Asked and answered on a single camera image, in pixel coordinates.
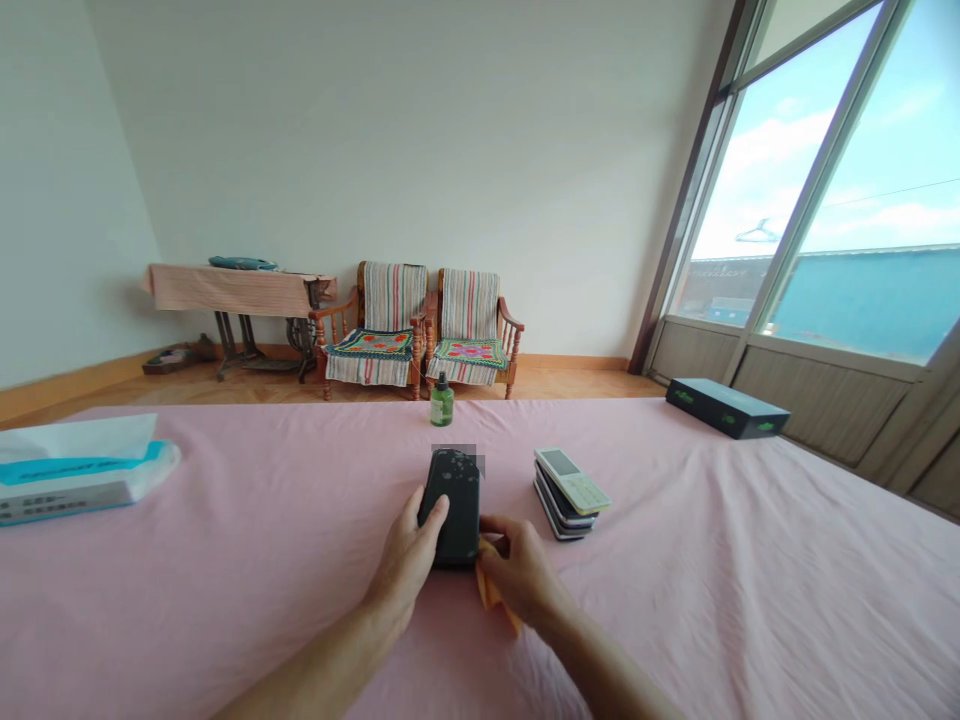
green spray bottle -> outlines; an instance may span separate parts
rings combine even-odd
[[[440,373],[436,387],[430,391],[430,422],[437,427],[453,422],[453,390],[445,372]]]

forearm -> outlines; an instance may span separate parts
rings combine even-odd
[[[606,632],[576,608],[535,628],[597,718],[680,720],[683,715]]]
[[[387,602],[362,603],[221,710],[215,720],[338,718],[356,700],[405,625]]]

orange cloth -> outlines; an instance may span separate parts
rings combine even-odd
[[[157,310],[222,310],[242,315],[309,317],[305,282],[326,283],[321,299],[336,300],[337,279],[328,275],[230,270],[206,265],[153,264],[141,287]]]
[[[496,552],[496,548],[493,547],[487,540],[482,536],[480,538],[480,549],[489,549]],[[496,607],[497,605],[503,606],[503,611],[507,614],[507,619],[510,621],[510,625],[513,627],[513,632],[517,637],[523,633],[523,621],[518,618],[513,610],[507,607],[507,604],[503,602],[503,598],[500,597],[500,591],[497,590],[497,586],[493,584],[493,581],[490,577],[483,571],[480,567],[480,561],[477,560],[477,585],[480,586],[480,600],[483,603],[484,610],[489,610]]]

hand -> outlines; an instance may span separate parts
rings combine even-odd
[[[401,630],[410,623],[413,604],[430,573],[437,553],[437,536],[450,509],[450,499],[441,495],[423,527],[418,527],[417,511],[422,499],[421,485],[393,521],[383,545],[380,565],[364,596],[365,603],[388,605],[396,613]]]
[[[481,552],[480,567],[523,622],[539,632],[576,610],[533,523],[481,515],[480,531],[503,535],[493,543],[496,552],[489,548]]]

bed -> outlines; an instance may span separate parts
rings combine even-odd
[[[143,412],[101,408],[77,418]],[[960,716],[960,527],[783,439],[662,400],[184,406],[180,469],[138,505],[0,530],[4,718],[204,718],[355,603],[431,449],[486,456],[481,505],[530,518],[560,575],[688,718]],[[614,500],[553,540],[533,448]],[[585,717],[527,630],[435,572],[352,718]]]

